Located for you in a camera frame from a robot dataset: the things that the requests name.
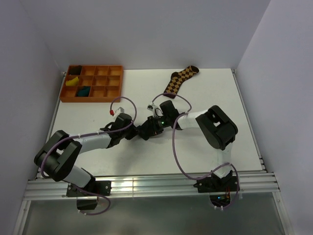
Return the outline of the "navy snowman sock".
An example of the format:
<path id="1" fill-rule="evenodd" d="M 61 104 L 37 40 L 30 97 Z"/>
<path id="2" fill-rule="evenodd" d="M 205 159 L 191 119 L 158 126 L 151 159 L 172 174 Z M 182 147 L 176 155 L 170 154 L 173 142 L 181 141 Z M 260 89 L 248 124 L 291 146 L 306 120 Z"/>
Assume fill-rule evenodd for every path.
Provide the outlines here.
<path id="1" fill-rule="evenodd" d="M 138 135 L 147 141 L 150 137 L 154 136 L 153 125 L 150 121 L 145 121 L 142 125 L 137 127 Z"/>

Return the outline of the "green reindeer sock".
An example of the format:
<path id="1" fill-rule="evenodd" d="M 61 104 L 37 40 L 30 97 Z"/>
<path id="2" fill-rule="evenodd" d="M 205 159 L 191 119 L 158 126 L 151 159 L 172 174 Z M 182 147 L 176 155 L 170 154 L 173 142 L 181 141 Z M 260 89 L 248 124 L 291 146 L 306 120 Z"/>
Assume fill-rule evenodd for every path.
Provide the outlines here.
<path id="1" fill-rule="evenodd" d="M 83 86 L 78 91 L 76 96 L 77 97 L 88 97 L 90 93 L 90 86 Z"/>

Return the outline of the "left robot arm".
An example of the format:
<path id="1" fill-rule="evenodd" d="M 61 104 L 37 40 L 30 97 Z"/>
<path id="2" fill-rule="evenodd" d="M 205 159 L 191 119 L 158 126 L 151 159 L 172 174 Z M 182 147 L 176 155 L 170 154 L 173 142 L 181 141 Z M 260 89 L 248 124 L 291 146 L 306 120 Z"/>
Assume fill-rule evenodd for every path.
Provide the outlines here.
<path id="1" fill-rule="evenodd" d="M 83 195 L 99 191 L 95 177 L 86 170 L 75 166 L 78 156 L 96 149 L 112 148 L 122 139 L 131 140 L 136 136 L 132 117 L 125 113 L 95 133 L 70 136 L 59 130 L 47 141 L 34 158 L 34 163 L 54 181 L 65 181 Z"/>

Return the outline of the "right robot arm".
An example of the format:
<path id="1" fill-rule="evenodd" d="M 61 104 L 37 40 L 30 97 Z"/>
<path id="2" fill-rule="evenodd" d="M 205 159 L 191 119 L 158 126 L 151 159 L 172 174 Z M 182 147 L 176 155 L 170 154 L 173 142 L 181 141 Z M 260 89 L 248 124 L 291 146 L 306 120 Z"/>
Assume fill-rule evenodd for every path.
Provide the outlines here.
<path id="1" fill-rule="evenodd" d="M 216 150 L 212 166 L 218 169 L 209 177 L 197 180 L 194 187 L 199 193 L 236 190 L 237 180 L 232 175 L 230 161 L 232 144 L 238 134 L 238 128 L 225 112 L 219 106 L 214 105 L 207 110 L 182 116 L 174 126 L 180 113 L 172 101 L 167 100 L 159 107 L 162 115 L 157 114 L 156 105 L 153 103 L 148 105 L 148 110 L 153 111 L 154 114 L 139 127 L 139 136 L 148 140 L 162 134 L 167 127 L 172 127 L 173 130 L 199 128 L 210 146 Z"/>

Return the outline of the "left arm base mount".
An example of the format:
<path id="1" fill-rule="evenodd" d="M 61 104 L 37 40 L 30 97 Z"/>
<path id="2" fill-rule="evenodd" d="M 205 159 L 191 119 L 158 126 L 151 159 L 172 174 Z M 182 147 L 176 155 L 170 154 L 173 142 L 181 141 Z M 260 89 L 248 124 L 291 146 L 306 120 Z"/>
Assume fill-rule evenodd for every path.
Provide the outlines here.
<path id="1" fill-rule="evenodd" d="M 69 184 L 66 197 L 76 198 L 76 208 L 80 213 L 86 215 L 99 215 L 109 210 L 111 201 L 108 198 L 111 194 L 111 181 L 93 181 L 84 188 Z M 100 199 L 108 202 L 106 208 L 100 212 L 94 210 L 98 206 Z"/>

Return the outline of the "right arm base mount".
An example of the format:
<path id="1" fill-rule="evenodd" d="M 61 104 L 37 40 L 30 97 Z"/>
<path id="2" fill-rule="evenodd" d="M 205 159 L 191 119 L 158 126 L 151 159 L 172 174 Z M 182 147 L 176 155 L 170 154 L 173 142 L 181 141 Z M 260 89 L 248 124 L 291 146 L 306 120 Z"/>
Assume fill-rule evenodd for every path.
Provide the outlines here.
<path id="1" fill-rule="evenodd" d="M 232 192 L 240 191 L 239 181 L 236 176 L 232 176 L 232 172 L 223 178 L 212 174 L 211 177 L 198 180 L 193 187 L 197 188 L 198 193 L 210 193 L 210 202 L 214 207 L 221 209 L 231 203 Z"/>

